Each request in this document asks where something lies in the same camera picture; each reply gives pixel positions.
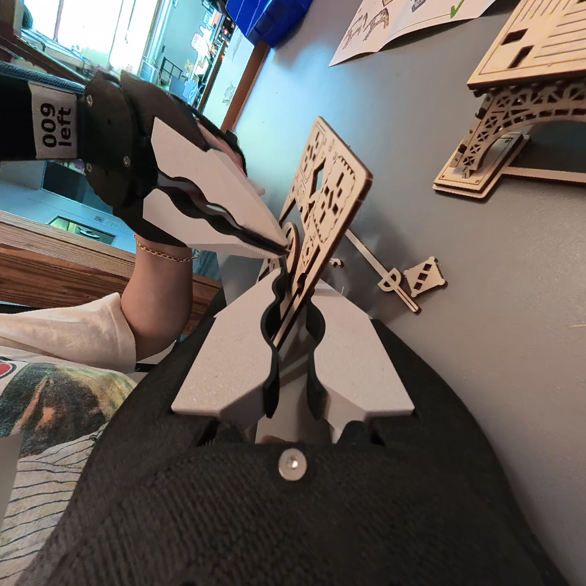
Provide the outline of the wooden plank bench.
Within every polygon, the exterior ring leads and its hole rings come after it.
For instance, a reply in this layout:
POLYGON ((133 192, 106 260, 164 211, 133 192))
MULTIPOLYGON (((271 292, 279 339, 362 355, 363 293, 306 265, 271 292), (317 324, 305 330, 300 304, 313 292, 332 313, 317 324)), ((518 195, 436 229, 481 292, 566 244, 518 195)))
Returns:
MULTIPOLYGON (((54 309, 113 293, 122 296, 135 257, 136 253, 1 212, 1 301, 54 309)), ((219 281, 199 274, 193 274, 192 285, 192 310, 179 337, 195 329, 222 289, 219 281)))

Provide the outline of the person's left forearm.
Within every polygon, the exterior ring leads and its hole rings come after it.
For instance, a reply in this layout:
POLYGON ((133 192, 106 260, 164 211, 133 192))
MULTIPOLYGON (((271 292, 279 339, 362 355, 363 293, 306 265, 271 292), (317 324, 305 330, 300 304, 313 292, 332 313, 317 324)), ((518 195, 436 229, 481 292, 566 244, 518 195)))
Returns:
POLYGON ((132 275, 121 310, 141 361, 167 349, 188 323, 193 305, 193 251, 136 236, 132 275))

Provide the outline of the person's left hand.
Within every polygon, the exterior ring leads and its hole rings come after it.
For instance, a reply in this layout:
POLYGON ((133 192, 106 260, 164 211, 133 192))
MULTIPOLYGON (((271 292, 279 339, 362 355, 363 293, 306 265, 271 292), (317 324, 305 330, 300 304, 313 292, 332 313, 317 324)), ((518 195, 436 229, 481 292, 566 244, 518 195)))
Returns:
POLYGON ((215 126, 209 126, 204 124, 202 121, 197 120, 197 126, 199 127, 202 135, 210 146, 216 150, 219 150, 226 154, 230 160, 238 167, 239 171, 247 176, 247 169, 245 163, 245 157, 240 149, 237 139, 233 134, 225 135, 219 131, 215 126))

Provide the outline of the bright window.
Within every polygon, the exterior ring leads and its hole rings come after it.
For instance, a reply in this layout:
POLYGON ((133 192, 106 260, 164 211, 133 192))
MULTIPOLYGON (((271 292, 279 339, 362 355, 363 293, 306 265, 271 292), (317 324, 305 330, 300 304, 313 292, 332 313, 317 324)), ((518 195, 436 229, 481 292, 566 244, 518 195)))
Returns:
POLYGON ((78 73, 136 74, 160 1, 24 1, 20 37, 78 73))

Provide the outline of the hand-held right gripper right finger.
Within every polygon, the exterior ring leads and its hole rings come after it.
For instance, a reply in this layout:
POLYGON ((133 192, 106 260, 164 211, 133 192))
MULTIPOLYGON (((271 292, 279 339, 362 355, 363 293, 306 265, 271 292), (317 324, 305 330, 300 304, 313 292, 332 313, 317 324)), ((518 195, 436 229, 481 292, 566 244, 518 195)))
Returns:
POLYGON ((352 421, 410 416, 414 404, 380 340, 373 321, 354 303, 318 281, 306 303, 307 402, 337 443, 352 421))

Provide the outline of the small square wooden piece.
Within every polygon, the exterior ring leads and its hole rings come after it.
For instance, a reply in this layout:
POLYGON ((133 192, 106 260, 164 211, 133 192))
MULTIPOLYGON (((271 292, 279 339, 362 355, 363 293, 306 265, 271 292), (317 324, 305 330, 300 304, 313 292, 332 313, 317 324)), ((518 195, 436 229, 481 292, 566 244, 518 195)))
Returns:
POLYGON ((430 289, 444 287, 447 284, 441 274, 438 260, 434 256, 430 256, 415 267, 405 270, 403 275, 410 288, 412 298, 416 298, 430 289))

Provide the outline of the blue plastic bin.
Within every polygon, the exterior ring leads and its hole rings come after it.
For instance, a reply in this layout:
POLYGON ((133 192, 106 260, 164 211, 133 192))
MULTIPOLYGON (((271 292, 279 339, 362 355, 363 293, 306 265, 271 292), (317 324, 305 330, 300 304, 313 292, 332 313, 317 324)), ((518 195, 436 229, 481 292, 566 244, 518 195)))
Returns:
POLYGON ((227 1, 226 10, 253 45, 275 47, 304 18, 312 1, 227 1))

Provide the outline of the wooden puzzle parts sheet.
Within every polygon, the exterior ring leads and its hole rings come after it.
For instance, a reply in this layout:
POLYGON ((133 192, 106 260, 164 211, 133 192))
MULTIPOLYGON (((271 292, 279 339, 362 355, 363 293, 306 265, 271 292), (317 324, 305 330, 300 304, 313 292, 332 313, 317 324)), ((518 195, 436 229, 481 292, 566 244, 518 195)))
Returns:
POLYGON ((371 172, 317 116, 278 223, 288 244, 288 282, 281 302, 277 349, 336 251, 372 184, 371 172))

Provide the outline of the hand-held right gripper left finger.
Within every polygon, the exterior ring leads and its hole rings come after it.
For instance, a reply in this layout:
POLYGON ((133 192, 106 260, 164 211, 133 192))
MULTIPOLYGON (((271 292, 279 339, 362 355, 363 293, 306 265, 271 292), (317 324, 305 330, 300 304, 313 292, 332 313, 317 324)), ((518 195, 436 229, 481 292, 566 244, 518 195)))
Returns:
POLYGON ((280 397, 279 354, 286 268, 277 268, 220 311, 174 402, 180 415, 215 417, 247 429, 271 418, 280 397))

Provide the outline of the brown wooden post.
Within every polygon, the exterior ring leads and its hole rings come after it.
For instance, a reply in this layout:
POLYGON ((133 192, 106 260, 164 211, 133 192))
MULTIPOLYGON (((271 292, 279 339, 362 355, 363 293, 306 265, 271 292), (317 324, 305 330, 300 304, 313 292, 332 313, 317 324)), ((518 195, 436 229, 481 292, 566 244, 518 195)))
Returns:
POLYGON ((253 48, 247 62, 242 78, 236 88, 226 116, 222 122, 221 130, 233 132, 242 115, 245 105, 250 97, 260 71, 267 59, 270 47, 266 42, 259 41, 253 48))

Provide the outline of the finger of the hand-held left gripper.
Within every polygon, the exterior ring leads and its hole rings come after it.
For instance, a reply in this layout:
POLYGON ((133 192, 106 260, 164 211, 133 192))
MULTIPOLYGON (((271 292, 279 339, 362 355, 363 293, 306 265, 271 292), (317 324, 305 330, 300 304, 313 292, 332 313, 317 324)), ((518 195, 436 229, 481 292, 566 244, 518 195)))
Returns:
POLYGON ((240 218, 251 224, 242 225, 242 228, 270 227, 270 234, 276 236, 276 241, 269 241, 271 250, 261 247, 261 234, 251 234, 248 241, 242 232, 238 234, 224 234, 211 225, 212 217, 191 217, 179 209, 171 197, 161 187, 153 187, 144 192, 143 218, 166 234, 181 241, 187 246, 198 250, 212 251, 224 255, 264 259, 275 255, 288 253, 288 243, 281 227, 270 212, 262 195, 265 189, 258 183, 243 183, 247 193, 222 196, 220 204, 229 203, 228 211, 237 211, 240 218))
POLYGON ((154 118, 151 145, 155 154, 161 187, 174 204, 187 216, 212 217, 211 225, 224 234, 261 234, 261 247, 271 250, 268 242, 277 237, 270 234, 270 227, 242 228, 251 224, 240 218, 237 211, 228 211, 229 203, 220 204, 222 196, 247 193, 243 183, 253 183, 223 152, 214 148, 202 150, 196 144, 173 129, 170 125, 154 118))

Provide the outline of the thin wooden strip piece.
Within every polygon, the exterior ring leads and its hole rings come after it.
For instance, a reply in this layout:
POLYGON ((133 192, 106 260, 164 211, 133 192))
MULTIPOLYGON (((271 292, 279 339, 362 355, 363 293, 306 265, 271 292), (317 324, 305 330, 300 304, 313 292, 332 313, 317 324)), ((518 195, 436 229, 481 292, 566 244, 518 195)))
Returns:
POLYGON ((346 237, 356 247, 357 251, 362 254, 370 266, 377 272, 381 277, 378 282, 378 287, 385 292, 394 292, 404 302, 407 307, 413 313, 421 311, 420 307, 413 301, 413 299, 405 292, 402 288, 403 275, 398 269, 392 268, 390 270, 385 267, 377 260, 377 258, 370 252, 370 250, 354 235, 354 233, 348 229, 346 231, 346 237))

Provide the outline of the white instruction sheet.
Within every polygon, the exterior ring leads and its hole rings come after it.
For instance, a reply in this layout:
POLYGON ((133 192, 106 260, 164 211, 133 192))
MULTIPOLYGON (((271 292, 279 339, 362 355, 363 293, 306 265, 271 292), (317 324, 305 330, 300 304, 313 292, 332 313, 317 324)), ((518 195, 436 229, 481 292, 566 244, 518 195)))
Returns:
POLYGON ((438 25, 480 17, 494 1, 363 1, 329 66, 376 53, 389 42, 438 25))

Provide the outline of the wooden tower base model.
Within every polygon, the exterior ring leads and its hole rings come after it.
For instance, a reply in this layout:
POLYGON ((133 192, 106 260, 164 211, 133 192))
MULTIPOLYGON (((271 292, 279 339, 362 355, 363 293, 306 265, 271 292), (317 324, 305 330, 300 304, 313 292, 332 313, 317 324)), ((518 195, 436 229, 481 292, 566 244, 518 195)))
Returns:
POLYGON ((484 199, 503 175, 585 185, 585 172, 512 166, 533 126, 585 123, 585 1, 520 1, 467 86, 483 101, 435 191, 484 199))

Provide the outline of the person's printed shirt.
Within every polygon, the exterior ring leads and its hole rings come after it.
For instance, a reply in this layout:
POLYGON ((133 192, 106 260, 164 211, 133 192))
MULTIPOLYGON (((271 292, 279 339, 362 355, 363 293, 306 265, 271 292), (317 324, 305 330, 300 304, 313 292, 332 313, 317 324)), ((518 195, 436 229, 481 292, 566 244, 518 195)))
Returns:
POLYGON ((91 451, 136 386, 121 295, 1 314, 1 436, 22 434, 1 525, 1 585, 15 585, 57 526, 91 451))

